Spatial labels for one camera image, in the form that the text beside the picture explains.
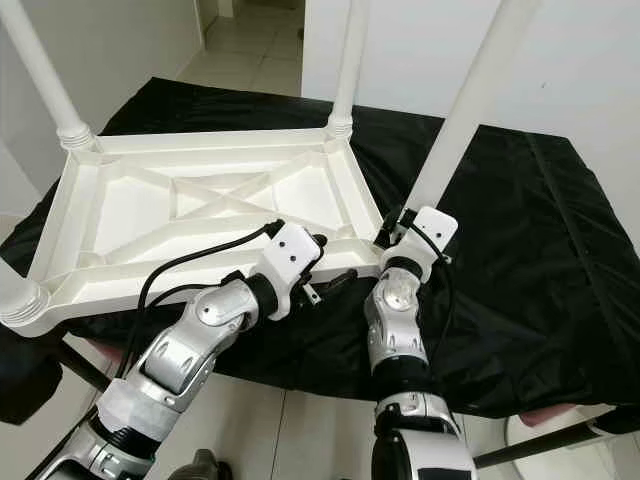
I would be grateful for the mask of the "white tapered plastic table leg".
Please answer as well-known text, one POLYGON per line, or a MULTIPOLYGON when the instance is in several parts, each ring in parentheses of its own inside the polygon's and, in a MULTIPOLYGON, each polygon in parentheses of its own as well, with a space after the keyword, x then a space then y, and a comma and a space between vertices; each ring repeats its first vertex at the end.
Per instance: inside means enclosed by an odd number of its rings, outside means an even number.
POLYGON ((79 115, 20 0, 0 0, 0 20, 49 111, 60 145, 67 151, 99 151, 99 140, 79 115))
POLYGON ((0 260, 0 321, 9 328, 35 323, 49 307, 49 291, 0 260))
POLYGON ((500 83, 543 3, 544 0, 500 0, 452 108, 404 201, 401 216, 411 215, 411 225, 420 218, 442 215, 438 204, 445 189, 465 157, 485 111, 497 97, 500 83))
POLYGON ((371 0, 349 1, 337 92, 325 127, 326 134, 332 140, 348 140, 352 136, 355 124, 352 111, 369 32, 370 5, 371 0))

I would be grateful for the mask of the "white plastic table top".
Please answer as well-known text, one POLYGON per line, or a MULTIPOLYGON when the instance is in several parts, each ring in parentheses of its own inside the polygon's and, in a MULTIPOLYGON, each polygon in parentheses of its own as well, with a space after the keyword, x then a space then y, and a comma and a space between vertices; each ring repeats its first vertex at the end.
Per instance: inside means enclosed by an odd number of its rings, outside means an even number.
POLYGON ((257 229, 279 219, 329 238, 312 283, 352 268, 378 274, 380 211, 352 147, 323 128, 124 134, 99 145, 68 155, 20 274, 49 292, 41 319, 6 326, 23 337, 132 310, 148 275, 159 294, 247 271, 268 243, 257 229))

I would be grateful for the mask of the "black table cloth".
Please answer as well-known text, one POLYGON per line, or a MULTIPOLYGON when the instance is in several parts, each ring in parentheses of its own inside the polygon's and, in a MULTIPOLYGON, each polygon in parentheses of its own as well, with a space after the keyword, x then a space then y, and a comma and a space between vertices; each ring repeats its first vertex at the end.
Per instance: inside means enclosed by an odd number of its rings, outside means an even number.
MULTIPOLYGON (((323 128, 328 101, 152 78, 105 136, 323 128)), ((349 141, 380 214, 403 204, 439 116, 357 106, 349 141)), ((596 175, 566 138, 484 125, 439 209, 456 301, 422 297, 431 376, 449 407, 500 419, 557 404, 640 404, 640 253, 596 175)), ((315 396, 375 401, 364 301, 375 276, 321 293, 311 310, 256 326, 216 362, 221 375, 315 396)), ((67 321, 123 347, 134 307, 67 321)))

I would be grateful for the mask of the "silver robot left leg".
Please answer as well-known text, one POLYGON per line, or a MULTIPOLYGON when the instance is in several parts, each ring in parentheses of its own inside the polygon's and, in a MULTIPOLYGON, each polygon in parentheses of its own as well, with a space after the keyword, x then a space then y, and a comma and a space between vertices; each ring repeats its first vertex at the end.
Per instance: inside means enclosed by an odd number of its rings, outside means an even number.
POLYGON ((198 449, 184 470, 184 480, 232 480, 229 466, 210 449, 198 449))

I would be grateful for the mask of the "white round floor base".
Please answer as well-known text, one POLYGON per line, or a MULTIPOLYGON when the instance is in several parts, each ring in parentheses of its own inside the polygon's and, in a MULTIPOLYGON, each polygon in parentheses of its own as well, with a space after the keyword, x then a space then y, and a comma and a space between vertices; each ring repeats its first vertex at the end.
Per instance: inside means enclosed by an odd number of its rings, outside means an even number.
MULTIPOLYGON (((586 419, 588 417, 579 410, 570 410, 530 428, 521 417, 515 417, 508 421, 506 440, 508 445, 526 442, 535 436, 571 428, 586 419)), ((522 480, 614 480, 616 466, 608 445, 603 442, 604 438, 596 438, 553 451, 531 454, 511 463, 522 480)))

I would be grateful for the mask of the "black metal table leg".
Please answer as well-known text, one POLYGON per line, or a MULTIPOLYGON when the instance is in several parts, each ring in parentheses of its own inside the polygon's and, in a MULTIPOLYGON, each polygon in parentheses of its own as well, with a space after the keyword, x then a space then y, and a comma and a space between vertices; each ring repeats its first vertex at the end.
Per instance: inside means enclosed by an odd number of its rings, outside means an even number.
POLYGON ((110 370, 114 366, 113 349, 102 349, 92 340, 77 335, 55 335, 50 340, 52 357, 65 369, 86 381, 97 392, 105 392, 110 384, 110 370))

